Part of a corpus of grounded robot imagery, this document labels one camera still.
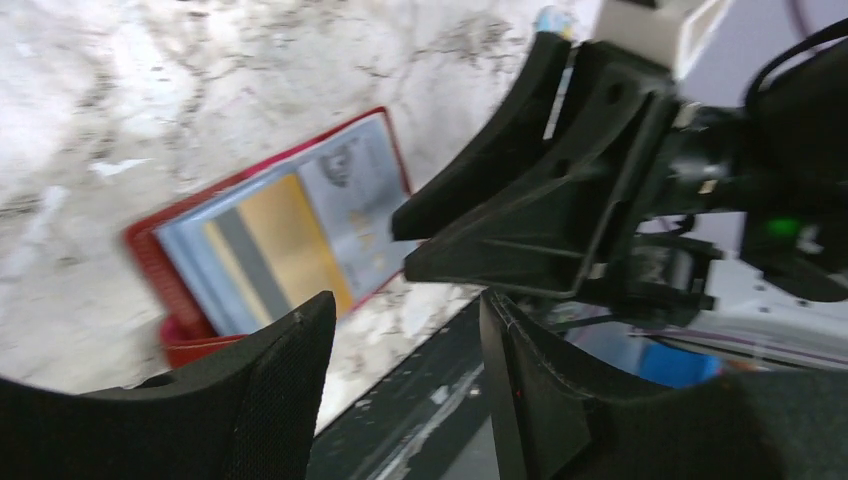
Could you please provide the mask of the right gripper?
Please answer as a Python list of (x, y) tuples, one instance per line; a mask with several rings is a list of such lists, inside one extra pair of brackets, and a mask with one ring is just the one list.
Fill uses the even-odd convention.
[(701, 107), (684, 127), (669, 69), (607, 42), (573, 47), (541, 157), (404, 262), (412, 282), (579, 299), (635, 324), (686, 326), (707, 293), (713, 243), (699, 214), (738, 206), (747, 122)]

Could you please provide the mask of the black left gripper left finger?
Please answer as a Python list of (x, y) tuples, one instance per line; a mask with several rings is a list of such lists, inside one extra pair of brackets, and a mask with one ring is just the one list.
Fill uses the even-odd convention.
[(335, 334), (321, 292), (282, 319), (131, 388), (1, 383), (5, 479), (302, 479)]

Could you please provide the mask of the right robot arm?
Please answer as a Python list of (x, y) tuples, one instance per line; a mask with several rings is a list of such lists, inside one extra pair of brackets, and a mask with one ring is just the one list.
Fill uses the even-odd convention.
[(683, 100), (609, 42), (536, 35), (504, 102), (393, 215), (405, 275), (740, 333), (847, 365), (847, 24), (762, 67), (740, 108)]

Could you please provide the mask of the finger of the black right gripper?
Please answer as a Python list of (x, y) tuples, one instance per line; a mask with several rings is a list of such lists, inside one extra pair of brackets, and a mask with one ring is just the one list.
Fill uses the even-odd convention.
[(501, 105), (476, 136), (392, 216), (396, 240), (428, 239), (537, 161), (571, 42), (540, 32)]

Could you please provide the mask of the red card holder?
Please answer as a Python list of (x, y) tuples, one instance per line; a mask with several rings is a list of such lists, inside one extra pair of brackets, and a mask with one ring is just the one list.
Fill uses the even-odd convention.
[(124, 241), (130, 255), (165, 307), (160, 342), (171, 367), (182, 367), (250, 334), (234, 330), (223, 302), (218, 299), (222, 288), (217, 283), (223, 268), (202, 265), (213, 255), (208, 243), (198, 237), (198, 225), (210, 218), (221, 204), (228, 204), (235, 192), (255, 178), (298, 175), (298, 159), (304, 151), (374, 114), (386, 117), (403, 185), (410, 196), (410, 184), (391, 117), (386, 108), (378, 107), (222, 179), (125, 229)]

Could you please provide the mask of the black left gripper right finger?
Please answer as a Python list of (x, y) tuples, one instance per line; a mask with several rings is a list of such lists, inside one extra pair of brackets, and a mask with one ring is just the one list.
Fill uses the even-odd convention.
[(672, 389), (480, 298), (480, 336), (504, 479), (843, 479), (847, 376), (724, 375)]

